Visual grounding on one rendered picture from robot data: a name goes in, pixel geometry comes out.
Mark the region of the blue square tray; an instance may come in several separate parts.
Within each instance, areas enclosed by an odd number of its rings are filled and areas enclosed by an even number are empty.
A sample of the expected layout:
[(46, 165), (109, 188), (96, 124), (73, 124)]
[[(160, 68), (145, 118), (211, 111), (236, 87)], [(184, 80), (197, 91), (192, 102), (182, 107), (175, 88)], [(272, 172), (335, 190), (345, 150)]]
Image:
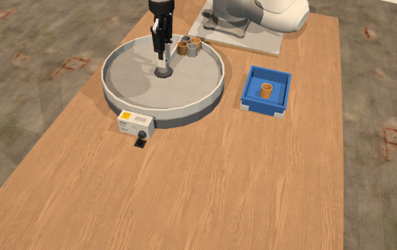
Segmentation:
[[(249, 78), (251, 80), (247, 89)], [(241, 96), (240, 109), (282, 119), (287, 106), (290, 81), (291, 73), (251, 65)], [(271, 96), (268, 99), (260, 96), (261, 85), (264, 83), (268, 83), (273, 87)]]

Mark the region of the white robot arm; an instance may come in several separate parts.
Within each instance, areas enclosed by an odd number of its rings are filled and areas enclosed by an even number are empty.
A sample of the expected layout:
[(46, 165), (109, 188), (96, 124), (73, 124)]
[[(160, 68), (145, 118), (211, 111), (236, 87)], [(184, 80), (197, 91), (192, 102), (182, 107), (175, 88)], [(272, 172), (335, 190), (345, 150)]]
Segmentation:
[(213, 9), (203, 9), (201, 15), (209, 19), (204, 29), (243, 39), (251, 21), (275, 32), (298, 31), (309, 15), (309, 4), (307, 0), (213, 0)]

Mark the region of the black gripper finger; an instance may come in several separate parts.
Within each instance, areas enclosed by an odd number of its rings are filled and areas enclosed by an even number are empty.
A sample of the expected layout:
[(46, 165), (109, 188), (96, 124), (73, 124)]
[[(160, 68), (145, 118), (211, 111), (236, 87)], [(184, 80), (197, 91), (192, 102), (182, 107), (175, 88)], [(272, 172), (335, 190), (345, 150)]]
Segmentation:
[[(173, 11), (170, 14), (167, 14), (168, 23), (167, 23), (167, 30), (165, 31), (165, 51), (166, 51), (166, 58), (170, 61), (171, 60), (171, 46), (173, 41), (170, 41), (172, 38), (172, 28), (173, 28)], [(170, 24), (171, 22), (171, 24)], [(170, 31), (170, 33), (169, 33)]]
[(158, 67), (166, 68), (165, 31), (168, 18), (164, 18), (164, 28), (159, 28), (158, 21), (159, 19), (156, 19), (154, 26), (151, 26), (150, 30), (153, 39), (154, 52), (157, 53)]

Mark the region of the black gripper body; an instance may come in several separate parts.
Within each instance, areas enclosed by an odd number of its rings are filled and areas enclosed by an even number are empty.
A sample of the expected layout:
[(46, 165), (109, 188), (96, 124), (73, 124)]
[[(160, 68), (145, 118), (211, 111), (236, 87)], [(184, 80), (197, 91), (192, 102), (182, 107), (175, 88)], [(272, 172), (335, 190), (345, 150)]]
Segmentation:
[[(159, 19), (159, 28), (164, 28), (164, 18), (167, 18), (167, 14), (170, 14), (175, 9), (175, 0), (171, 0), (165, 3), (157, 3), (148, 0), (149, 10), (154, 14), (154, 23), (156, 19)], [(163, 15), (165, 14), (165, 15)]]

